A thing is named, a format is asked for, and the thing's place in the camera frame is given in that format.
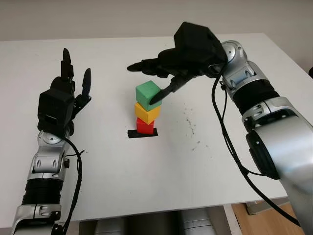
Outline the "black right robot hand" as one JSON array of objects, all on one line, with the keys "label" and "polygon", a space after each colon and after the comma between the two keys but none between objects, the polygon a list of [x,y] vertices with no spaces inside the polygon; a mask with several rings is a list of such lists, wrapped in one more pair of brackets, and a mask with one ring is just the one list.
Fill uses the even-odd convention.
[{"label": "black right robot hand", "polygon": [[170,93],[176,92],[188,81],[198,76],[218,78],[227,64],[223,49],[213,51],[166,49],[157,58],[144,59],[127,67],[128,71],[141,72],[150,76],[167,78],[172,75],[170,84],[152,97],[149,104],[155,104]]}]

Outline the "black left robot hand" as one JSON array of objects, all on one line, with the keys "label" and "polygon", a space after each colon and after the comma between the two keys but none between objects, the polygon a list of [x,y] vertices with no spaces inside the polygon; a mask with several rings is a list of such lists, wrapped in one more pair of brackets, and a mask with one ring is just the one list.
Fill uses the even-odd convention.
[{"label": "black left robot hand", "polygon": [[91,101],[91,69],[86,69],[82,83],[82,93],[75,96],[73,65],[67,48],[63,49],[61,75],[51,82],[50,88],[39,96],[38,129],[61,138],[74,133],[76,115]]}]

